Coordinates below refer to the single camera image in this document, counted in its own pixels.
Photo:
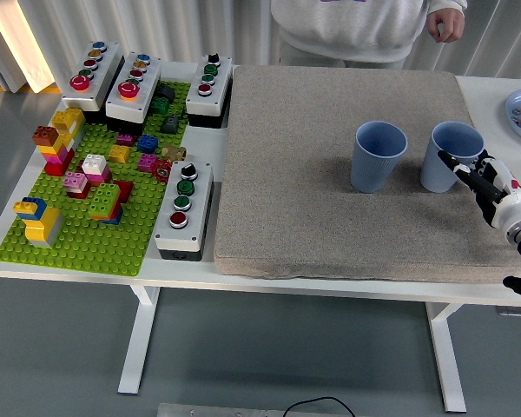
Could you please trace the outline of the person's left hand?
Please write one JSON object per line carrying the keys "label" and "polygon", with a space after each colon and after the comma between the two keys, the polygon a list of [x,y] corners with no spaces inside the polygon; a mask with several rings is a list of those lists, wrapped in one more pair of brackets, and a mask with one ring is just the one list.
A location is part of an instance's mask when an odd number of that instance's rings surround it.
{"label": "person's left hand", "polygon": [[465,29],[464,13],[452,8],[436,10],[427,16],[426,28],[436,43],[455,42]]}

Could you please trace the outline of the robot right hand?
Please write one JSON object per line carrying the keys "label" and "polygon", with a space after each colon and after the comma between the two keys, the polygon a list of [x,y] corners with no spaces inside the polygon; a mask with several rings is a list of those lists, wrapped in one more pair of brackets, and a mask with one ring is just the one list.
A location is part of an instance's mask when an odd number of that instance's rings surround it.
{"label": "robot right hand", "polygon": [[486,223],[513,236],[509,229],[521,223],[521,186],[510,170],[485,149],[472,165],[445,150],[438,157],[473,192]]}

